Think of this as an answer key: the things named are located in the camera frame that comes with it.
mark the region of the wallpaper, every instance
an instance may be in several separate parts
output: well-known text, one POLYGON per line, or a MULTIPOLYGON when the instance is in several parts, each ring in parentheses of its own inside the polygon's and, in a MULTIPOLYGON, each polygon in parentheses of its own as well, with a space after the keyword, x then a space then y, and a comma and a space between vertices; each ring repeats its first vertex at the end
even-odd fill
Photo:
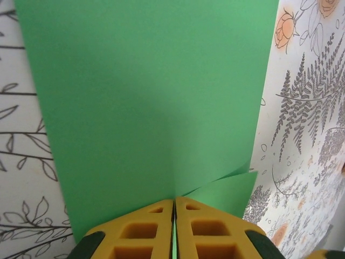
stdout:
POLYGON ((244 218, 287 258, 309 254, 344 192, 345 1, 280 1, 244 218))
MULTIPOLYGON (((287 258, 313 250, 345 188, 344 31, 344 1, 279 3, 244 218, 287 258)), ((0 259, 64 259, 74 245, 15 7, 2 0, 0 259)))

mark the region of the floral wallpaper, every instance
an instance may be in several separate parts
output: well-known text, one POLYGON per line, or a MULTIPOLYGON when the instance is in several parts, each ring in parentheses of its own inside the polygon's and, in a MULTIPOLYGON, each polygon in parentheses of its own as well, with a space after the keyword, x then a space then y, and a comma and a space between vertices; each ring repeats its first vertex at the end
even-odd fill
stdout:
MULTIPOLYGON (((244 219, 287 258, 315 248, 345 189, 344 32, 344 1, 279 3, 244 219)), ((0 259, 64 259, 75 243, 12 0, 0 75, 0 259)))
POLYGON ((345 190, 345 2, 279 2, 244 218, 287 258, 308 255, 345 190))

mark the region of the black rubber grip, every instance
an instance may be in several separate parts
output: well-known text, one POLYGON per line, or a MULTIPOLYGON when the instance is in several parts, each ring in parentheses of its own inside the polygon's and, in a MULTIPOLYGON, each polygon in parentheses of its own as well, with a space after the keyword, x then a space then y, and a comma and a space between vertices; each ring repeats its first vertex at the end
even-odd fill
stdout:
POLYGON ((101 231, 84 236, 67 259, 90 259, 105 236, 101 231))
POLYGON ((325 253, 326 259, 345 259, 345 251, 328 251, 325 253))
POLYGON ((246 235, 263 259, 285 259, 267 236, 254 230, 247 230, 246 235))

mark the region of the green paper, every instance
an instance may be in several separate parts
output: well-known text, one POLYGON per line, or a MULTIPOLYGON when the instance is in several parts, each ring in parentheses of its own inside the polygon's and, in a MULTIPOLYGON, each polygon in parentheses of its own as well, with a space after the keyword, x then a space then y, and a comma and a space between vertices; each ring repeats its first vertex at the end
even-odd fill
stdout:
POLYGON ((248 172, 277 2, 16 1, 77 241, 248 172))
POLYGON ((256 178, 256 172, 223 178, 195 190, 186 197, 242 218, 256 178))

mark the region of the yellow plastic object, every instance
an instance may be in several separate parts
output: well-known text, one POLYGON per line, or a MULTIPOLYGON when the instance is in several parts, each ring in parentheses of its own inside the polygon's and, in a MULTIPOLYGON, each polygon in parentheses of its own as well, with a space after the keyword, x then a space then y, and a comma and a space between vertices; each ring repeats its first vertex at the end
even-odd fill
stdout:
POLYGON ((173 208, 163 200, 91 229, 105 233, 91 259, 168 259, 173 208))
POLYGON ((327 250, 318 250, 312 252, 306 259, 325 259, 327 250))
POLYGON ((262 259, 246 230, 265 232, 245 220, 187 197, 175 201, 180 259, 262 259))

